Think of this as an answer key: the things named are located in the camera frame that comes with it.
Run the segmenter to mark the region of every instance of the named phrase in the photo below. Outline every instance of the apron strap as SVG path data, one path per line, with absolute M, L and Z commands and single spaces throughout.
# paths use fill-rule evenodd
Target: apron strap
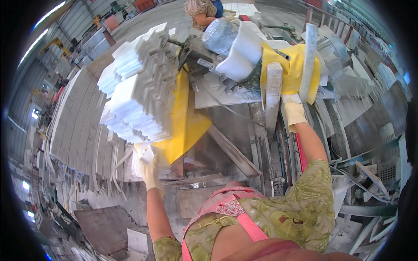
M 245 231 L 250 235 L 252 241 L 268 239 L 268 236 L 257 226 L 256 223 L 246 214 L 237 216 L 237 220 L 241 223 Z
M 189 249 L 186 246 L 186 240 L 184 239 L 183 239 L 183 242 L 181 243 L 181 252 L 182 252 L 183 261 L 193 261 L 191 259 Z

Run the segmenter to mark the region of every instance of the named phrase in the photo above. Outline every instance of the green floral shirt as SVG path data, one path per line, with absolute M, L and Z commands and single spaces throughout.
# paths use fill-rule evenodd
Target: green floral shirt
M 301 248 L 325 252 L 335 222 L 331 173 L 325 161 L 312 161 L 285 196 L 238 201 L 269 238 L 289 239 Z M 200 217 L 185 235 L 192 259 L 210 261 L 216 234 L 233 224 L 239 224 L 233 216 L 209 213 Z M 181 260 L 181 244 L 173 238 L 156 240 L 154 252 L 157 261 Z

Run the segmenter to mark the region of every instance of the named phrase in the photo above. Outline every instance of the yellow plastic sheet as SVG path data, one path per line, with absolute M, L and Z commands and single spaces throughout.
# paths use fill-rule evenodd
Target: yellow plastic sheet
M 288 61 L 277 54 L 266 42 L 262 43 L 263 60 L 261 63 L 260 88 L 263 104 L 265 104 L 265 88 L 267 83 L 267 65 L 272 62 L 279 62 L 283 67 L 282 94 L 295 94 L 299 92 L 303 71 L 303 60 L 305 57 L 305 45 L 297 44 L 280 50 L 289 55 Z M 309 86 L 306 102 L 313 104 L 316 92 L 318 91 L 319 78 L 321 76 L 321 65 L 318 57 L 315 57 L 311 84 Z
M 206 116 L 194 113 L 194 93 L 189 100 L 189 75 L 184 70 L 178 73 L 177 90 L 173 94 L 176 96 L 171 115 L 173 138 L 152 144 L 164 151 L 170 164 L 188 151 L 212 125 Z M 135 148 L 138 150 L 142 145 L 135 144 Z

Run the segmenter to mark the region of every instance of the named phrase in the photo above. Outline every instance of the yellow glove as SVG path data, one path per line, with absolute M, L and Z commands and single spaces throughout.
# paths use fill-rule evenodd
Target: yellow glove
M 227 21 L 232 21 L 232 20 L 235 20 L 235 14 L 231 14 L 231 15 L 228 15 L 228 16 L 225 16 L 225 19 L 227 20 Z
M 290 132 L 298 133 L 293 126 L 296 123 L 308 122 L 305 118 L 305 111 L 298 94 L 282 94 L 282 102 L 285 104 L 287 125 Z
M 157 177 L 157 156 L 154 156 L 151 163 L 147 163 L 143 159 L 139 159 L 139 165 L 141 167 L 142 179 L 147 185 L 147 191 L 151 188 L 157 188 L 162 199 L 165 192 L 160 179 Z

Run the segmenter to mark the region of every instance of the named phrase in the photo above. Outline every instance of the yellow crane arm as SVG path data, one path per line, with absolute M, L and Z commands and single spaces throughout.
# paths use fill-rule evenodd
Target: yellow crane arm
M 58 48 L 62 49 L 64 51 L 64 53 L 70 57 L 71 53 L 67 50 L 67 48 L 65 48 L 65 46 L 61 43 L 61 41 L 57 38 L 53 39 L 51 42 L 49 42 L 47 45 L 44 46 L 44 48 L 42 48 L 42 50 L 39 52 L 38 56 L 42 55 L 43 53 L 46 52 L 46 50 L 48 49 L 48 47 L 50 47 L 52 44 L 55 44 L 56 46 L 58 46 Z

